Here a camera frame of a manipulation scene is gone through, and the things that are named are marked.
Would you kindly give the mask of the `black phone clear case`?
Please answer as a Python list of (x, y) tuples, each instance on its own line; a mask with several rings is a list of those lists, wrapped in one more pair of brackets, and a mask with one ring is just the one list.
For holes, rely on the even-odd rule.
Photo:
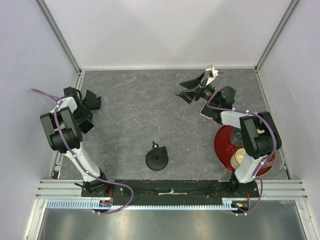
[(78, 126), (83, 134), (87, 134), (90, 130), (94, 128), (95, 125), (90, 120), (86, 120), (80, 123)]

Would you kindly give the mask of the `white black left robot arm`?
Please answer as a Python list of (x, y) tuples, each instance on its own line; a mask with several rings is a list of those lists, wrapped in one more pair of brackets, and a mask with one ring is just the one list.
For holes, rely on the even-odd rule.
[(52, 150), (67, 157), (83, 180), (83, 197), (106, 197), (112, 190), (100, 167), (93, 163), (82, 144), (83, 134), (94, 128), (92, 111), (101, 108), (102, 98), (90, 90), (82, 96), (74, 87), (63, 89), (64, 96), (51, 96), (56, 106), (40, 116), (46, 139)]

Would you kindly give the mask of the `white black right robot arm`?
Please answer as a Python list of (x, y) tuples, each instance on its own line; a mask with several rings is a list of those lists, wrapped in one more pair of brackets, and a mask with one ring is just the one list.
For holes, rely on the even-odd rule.
[(214, 88), (211, 82), (219, 75), (209, 70), (200, 76), (179, 83), (184, 89), (175, 95), (188, 104), (204, 99), (200, 114), (222, 126), (237, 130), (244, 148), (243, 160), (232, 173), (229, 191), (235, 197), (242, 196), (251, 187), (258, 171), (282, 147), (282, 140), (268, 111), (251, 112), (233, 107), (236, 90), (221, 83)]

